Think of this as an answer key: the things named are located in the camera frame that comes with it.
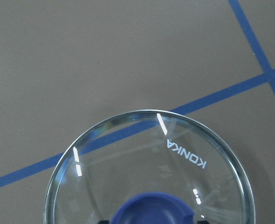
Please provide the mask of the glass pot lid blue knob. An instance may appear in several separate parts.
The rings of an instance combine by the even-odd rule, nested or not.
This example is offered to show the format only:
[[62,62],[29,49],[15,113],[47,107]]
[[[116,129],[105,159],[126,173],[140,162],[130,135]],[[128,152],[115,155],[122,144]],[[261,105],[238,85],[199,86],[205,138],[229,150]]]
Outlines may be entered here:
[[253,193],[215,132],[182,115],[141,110],[79,136],[58,161],[45,224],[254,224]]

